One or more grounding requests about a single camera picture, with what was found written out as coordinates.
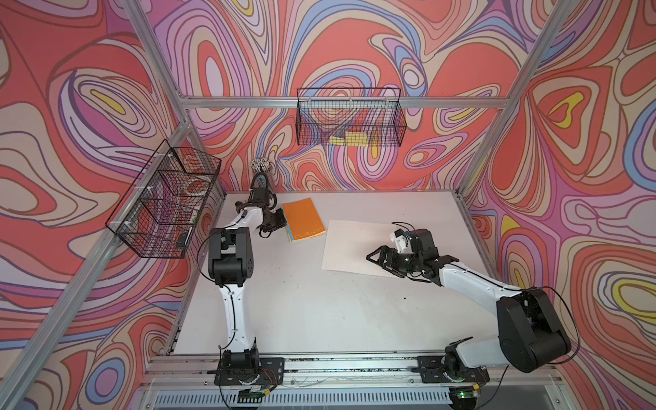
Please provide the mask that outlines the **orange cover notebook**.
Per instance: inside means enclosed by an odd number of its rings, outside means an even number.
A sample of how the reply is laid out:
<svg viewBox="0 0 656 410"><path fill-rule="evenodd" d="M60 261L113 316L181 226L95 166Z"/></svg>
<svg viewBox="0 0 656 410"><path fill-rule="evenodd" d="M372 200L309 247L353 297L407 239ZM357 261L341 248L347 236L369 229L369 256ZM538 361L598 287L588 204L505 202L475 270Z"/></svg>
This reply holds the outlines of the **orange cover notebook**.
<svg viewBox="0 0 656 410"><path fill-rule="evenodd" d="M286 231L290 242L319 237L326 232L311 198L284 203L282 210L287 221Z"/></svg>

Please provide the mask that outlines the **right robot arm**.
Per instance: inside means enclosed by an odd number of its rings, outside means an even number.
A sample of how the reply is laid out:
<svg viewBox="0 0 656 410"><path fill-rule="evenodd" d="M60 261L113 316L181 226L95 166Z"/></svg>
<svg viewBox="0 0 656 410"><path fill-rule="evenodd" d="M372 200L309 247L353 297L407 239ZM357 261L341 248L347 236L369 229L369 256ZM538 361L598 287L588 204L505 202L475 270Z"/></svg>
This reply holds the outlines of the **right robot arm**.
<svg viewBox="0 0 656 410"><path fill-rule="evenodd" d="M580 343L570 340L555 306L551 288L521 288L478 273L451 255L441 254L426 229L398 229L393 244L381 245L367 261L413 282L453 290L490 312L497 334L488 338L462 338L444 350L439 370L444 378L461 382L471 372L488 366L513 367L530 373L545 365L573 360Z"/></svg>

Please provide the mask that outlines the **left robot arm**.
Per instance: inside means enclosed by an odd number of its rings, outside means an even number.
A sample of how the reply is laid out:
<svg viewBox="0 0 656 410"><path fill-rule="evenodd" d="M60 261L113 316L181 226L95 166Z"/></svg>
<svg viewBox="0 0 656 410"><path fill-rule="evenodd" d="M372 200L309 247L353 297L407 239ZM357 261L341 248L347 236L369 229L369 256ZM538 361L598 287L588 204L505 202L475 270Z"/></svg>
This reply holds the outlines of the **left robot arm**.
<svg viewBox="0 0 656 410"><path fill-rule="evenodd" d="M220 288L227 315L227 343L220 348L219 372L234 377L260 371L256 336L250 328L245 307L246 281L255 271L251 232L268 238L287 226L268 172L257 171L251 180L249 197L236 202L236 216L224 227L214 228L203 241L208 247L208 265L203 277Z"/></svg>

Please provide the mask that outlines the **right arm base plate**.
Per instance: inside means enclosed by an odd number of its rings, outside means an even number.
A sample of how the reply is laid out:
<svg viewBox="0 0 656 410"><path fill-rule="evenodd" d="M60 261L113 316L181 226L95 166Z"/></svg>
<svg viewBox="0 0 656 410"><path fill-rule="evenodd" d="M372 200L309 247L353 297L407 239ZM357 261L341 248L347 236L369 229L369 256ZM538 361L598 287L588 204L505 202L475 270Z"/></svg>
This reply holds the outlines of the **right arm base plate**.
<svg viewBox="0 0 656 410"><path fill-rule="evenodd" d="M412 373L420 376L424 384L480 384L490 381L485 367L465 367L452 355L420 355Z"/></svg>

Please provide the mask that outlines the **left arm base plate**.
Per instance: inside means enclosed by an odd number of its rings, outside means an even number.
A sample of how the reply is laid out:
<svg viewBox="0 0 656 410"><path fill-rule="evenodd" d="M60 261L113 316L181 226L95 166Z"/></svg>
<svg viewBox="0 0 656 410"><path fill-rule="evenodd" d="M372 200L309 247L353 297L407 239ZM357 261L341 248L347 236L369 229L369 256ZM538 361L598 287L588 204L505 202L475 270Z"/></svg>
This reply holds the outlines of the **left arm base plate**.
<svg viewBox="0 0 656 410"><path fill-rule="evenodd" d="M244 357L225 357L215 371L216 386L278 386L285 378L285 359L282 356L264 357L255 361Z"/></svg>

